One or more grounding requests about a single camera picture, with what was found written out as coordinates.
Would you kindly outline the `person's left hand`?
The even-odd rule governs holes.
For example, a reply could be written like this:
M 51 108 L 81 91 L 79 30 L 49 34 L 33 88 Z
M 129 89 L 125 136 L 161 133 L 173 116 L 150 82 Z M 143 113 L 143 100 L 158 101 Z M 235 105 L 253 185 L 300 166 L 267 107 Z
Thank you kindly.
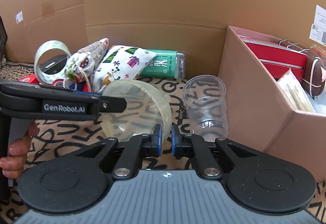
M 25 136 L 10 144 L 9 156 L 1 158 L 1 169 L 5 177 L 17 179 L 22 175 L 32 137 L 37 136 L 37 133 L 37 125 L 32 122 Z

